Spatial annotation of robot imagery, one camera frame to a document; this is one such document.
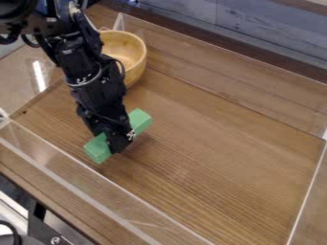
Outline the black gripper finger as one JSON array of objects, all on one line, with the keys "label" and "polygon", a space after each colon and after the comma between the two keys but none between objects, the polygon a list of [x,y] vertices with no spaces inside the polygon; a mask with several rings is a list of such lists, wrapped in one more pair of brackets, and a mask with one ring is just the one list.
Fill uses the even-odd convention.
[{"label": "black gripper finger", "polygon": [[113,154],[122,153],[133,143],[135,132],[130,126],[107,127],[105,129],[109,148]]},{"label": "black gripper finger", "polygon": [[82,105],[77,107],[77,114],[82,118],[94,136],[99,136],[105,132],[105,123],[99,116]]}]

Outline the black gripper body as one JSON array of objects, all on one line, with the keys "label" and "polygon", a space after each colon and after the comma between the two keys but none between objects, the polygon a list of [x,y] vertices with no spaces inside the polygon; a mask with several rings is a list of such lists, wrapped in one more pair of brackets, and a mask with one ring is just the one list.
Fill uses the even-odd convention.
[{"label": "black gripper body", "polygon": [[131,126],[123,103],[127,93],[126,67],[117,58],[89,52],[83,44],[65,44],[59,61],[77,106],[82,105],[103,120],[107,127]]}]

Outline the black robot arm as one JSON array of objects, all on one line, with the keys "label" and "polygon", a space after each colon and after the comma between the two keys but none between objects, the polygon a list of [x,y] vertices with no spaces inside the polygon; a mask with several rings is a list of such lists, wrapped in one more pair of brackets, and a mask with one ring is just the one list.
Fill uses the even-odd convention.
[{"label": "black robot arm", "polygon": [[103,53],[102,35],[85,12],[87,0],[0,0],[0,45],[19,39],[63,71],[77,114],[119,153],[134,141],[125,106],[123,62]]}]

